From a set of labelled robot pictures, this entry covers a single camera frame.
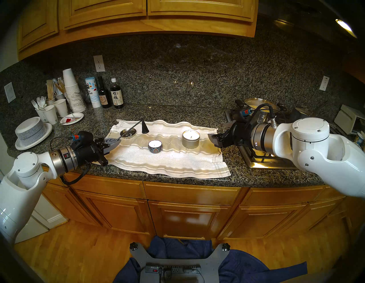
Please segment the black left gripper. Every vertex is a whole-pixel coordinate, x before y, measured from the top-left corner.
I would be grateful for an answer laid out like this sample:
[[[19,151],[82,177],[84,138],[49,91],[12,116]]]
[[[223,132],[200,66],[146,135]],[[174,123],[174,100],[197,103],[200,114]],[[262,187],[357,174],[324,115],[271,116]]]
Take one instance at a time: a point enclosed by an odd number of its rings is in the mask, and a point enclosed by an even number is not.
[[[105,142],[102,138],[89,142],[75,140],[77,166],[92,162],[98,162],[101,166],[108,165],[108,160],[104,156],[104,150],[112,151],[120,142],[121,140],[116,138],[105,138]]]

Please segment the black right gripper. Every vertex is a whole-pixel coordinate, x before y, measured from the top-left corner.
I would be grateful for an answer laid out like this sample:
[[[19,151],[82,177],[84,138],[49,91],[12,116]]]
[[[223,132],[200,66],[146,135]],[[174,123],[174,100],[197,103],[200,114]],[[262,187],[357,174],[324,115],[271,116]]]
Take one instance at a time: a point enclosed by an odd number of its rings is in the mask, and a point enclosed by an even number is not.
[[[215,147],[226,148],[231,145],[252,147],[251,132],[253,125],[242,122],[228,122],[224,124],[228,129],[223,133],[208,134]]]

